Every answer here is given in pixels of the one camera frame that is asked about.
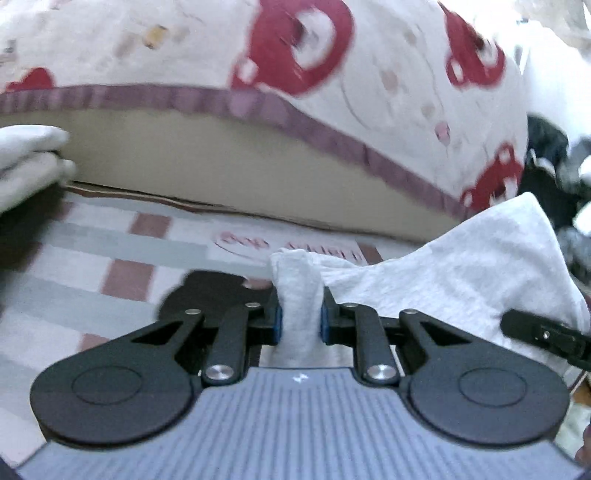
gray gripper base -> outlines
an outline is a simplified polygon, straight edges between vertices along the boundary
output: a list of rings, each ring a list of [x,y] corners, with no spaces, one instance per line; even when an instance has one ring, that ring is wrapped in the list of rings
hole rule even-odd
[[[25,480],[574,480],[582,470],[548,441],[502,451],[455,444],[417,423],[393,390],[363,387],[346,368],[251,368],[239,384],[205,390],[184,420],[147,442],[103,452],[50,442],[18,473]]]

black circular disc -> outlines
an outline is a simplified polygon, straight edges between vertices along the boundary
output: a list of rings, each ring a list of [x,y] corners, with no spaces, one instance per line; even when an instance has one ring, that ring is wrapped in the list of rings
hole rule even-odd
[[[545,365],[478,344],[439,352],[413,374],[410,398],[442,432],[480,445],[520,445],[548,435],[564,418],[568,390]]]
[[[147,438],[189,407],[189,376],[149,345],[99,347],[62,360],[31,387],[31,408],[47,436],[115,446]]]

folded cloth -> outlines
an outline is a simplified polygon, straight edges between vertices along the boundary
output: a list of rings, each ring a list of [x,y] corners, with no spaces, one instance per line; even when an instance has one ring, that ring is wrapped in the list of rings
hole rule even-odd
[[[569,371],[566,361],[506,338],[499,328],[501,315],[525,310],[584,333],[590,328],[585,300],[531,193],[490,208],[397,260],[358,267],[295,250],[272,255],[271,266],[283,330],[279,345],[261,352],[261,366],[352,365],[348,347],[326,346],[319,338],[324,285],[338,303],[365,304],[388,317],[414,308],[542,362],[562,376]]]
[[[34,152],[50,152],[63,147],[70,135],[46,125],[12,125],[0,128],[0,171],[12,167]]]
[[[57,181],[71,180],[76,166],[49,152],[33,153],[0,173],[0,213]]]

purple piping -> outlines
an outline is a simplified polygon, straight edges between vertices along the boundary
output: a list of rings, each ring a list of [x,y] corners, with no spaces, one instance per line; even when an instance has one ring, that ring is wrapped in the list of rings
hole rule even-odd
[[[465,220],[475,213],[455,198],[355,140],[300,112],[286,100],[260,90],[220,90],[164,85],[83,85],[47,90],[21,90],[0,95],[4,114],[44,110],[174,109],[210,113],[257,122],[281,130],[342,161],[362,166],[393,189],[426,206]]]

checkered sheet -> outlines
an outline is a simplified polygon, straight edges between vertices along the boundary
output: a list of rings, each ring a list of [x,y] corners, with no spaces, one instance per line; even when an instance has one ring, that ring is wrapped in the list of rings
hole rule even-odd
[[[21,265],[0,258],[0,456],[10,465],[44,443],[30,409],[52,363],[152,323],[191,270],[270,278],[268,257],[304,248],[359,265],[414,248],[273,220],[190,213],[156,202],[68,193]]]

